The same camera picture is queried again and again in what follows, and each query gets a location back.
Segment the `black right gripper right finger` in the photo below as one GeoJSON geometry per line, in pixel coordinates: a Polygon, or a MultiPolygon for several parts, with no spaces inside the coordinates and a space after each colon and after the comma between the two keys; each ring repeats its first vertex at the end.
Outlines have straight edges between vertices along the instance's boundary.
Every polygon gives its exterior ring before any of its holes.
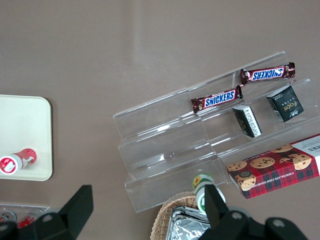
{"type": "Polygon", "coordinates": [[[214,185],[204,187],[205,212],[210,224],[201,240],[248,240],[249,217],[230,210],[214,185]]]}

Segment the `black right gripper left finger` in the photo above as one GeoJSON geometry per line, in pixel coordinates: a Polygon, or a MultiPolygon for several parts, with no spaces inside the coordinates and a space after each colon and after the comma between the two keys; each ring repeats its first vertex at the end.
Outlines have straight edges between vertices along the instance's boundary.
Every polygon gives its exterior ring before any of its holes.
{"type": "Polygon", "coordinates": [[[19,240],[75,240],[94,210],[91,185],[82,185],[59,212],[40,216],[18,230],[19,240]]]}

